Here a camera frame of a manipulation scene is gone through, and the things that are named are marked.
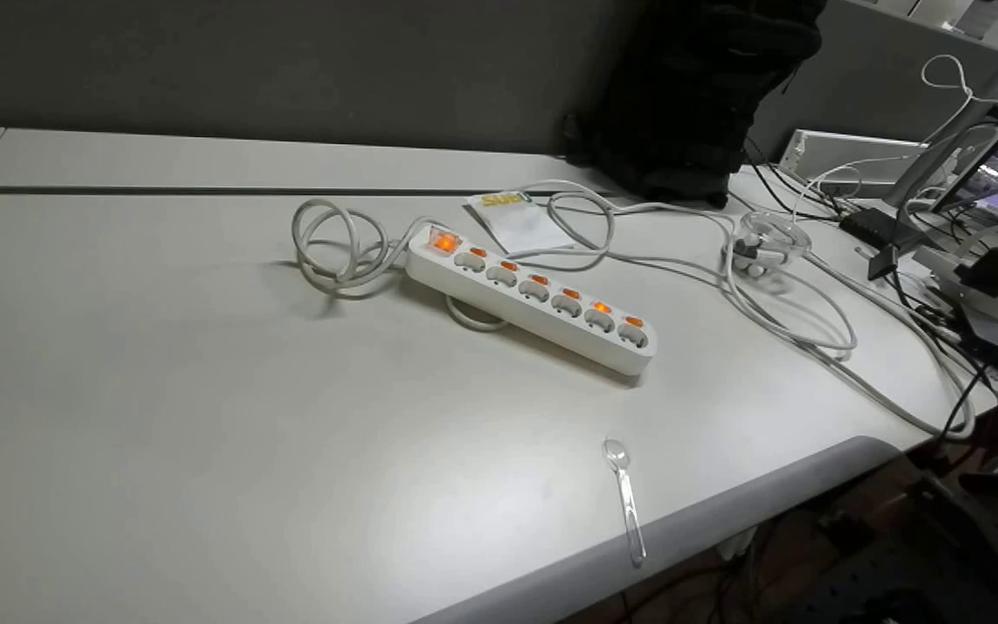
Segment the white paper leaflet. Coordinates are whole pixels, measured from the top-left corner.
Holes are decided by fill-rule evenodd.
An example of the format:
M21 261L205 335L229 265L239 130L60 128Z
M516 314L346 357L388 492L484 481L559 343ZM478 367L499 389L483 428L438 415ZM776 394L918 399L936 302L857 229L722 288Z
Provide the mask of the white paper leaflet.
M508 255L559 254L570 247L570 235L523 191L472 194L464 207Z

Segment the grey metal desk rail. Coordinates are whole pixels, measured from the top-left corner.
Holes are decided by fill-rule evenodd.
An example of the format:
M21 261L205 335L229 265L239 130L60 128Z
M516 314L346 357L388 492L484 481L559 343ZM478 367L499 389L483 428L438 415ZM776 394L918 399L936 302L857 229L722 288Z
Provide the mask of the grey metal desk rail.
M7 128L0 194L472 194L583 181L545 153Z

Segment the silver laptop computer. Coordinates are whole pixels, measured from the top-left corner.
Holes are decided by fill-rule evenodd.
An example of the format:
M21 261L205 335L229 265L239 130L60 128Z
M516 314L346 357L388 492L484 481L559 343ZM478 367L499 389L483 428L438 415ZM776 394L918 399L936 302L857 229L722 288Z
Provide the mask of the silver laptop computer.
M998 142L998 65L974 79L959 55L936 50L918 65L918 87L954 101L926 134L796 128L776 168L820 201L869 194L901 207L911 198L942 198Z

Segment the clear plastic wrapper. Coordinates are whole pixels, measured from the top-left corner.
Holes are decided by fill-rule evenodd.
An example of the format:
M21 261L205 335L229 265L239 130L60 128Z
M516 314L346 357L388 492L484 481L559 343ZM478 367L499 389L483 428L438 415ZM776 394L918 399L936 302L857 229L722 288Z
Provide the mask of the clear plastic wrapper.
M762 290L785 290L785 265L810 247L810 235L782 214L748 212L730 229L730 272Z

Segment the black fabric bag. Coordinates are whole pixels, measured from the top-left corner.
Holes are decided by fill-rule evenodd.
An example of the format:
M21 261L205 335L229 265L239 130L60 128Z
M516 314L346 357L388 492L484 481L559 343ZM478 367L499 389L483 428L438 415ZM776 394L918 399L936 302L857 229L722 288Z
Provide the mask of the black fabric bag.
M647 0L565 158L643 201L722 207L758 103L820 49L827 0Z

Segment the clear plastic spoon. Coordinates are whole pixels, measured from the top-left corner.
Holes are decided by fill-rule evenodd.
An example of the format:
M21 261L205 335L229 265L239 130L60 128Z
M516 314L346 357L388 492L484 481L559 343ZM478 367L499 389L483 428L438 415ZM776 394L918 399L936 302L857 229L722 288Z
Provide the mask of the clear plastic spoon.
M625 515L625 529L626 529L626 543L629 543L629 562L633 562L633 569L642 569L647 562L647 541L642 529L642 509L636 509L636 496L633 496L626 442L602 441L602 461L610 463L614 481L616 481L620 515Z

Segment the white six-socket power strip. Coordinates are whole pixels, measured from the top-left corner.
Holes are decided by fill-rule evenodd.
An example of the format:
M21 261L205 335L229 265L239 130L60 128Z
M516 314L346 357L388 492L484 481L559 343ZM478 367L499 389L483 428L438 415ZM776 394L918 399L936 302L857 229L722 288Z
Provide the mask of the white six-socket power strip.
M642 376L658 353L647 314L531 269L446 226L424 226L408 240L405 272L625 376Z

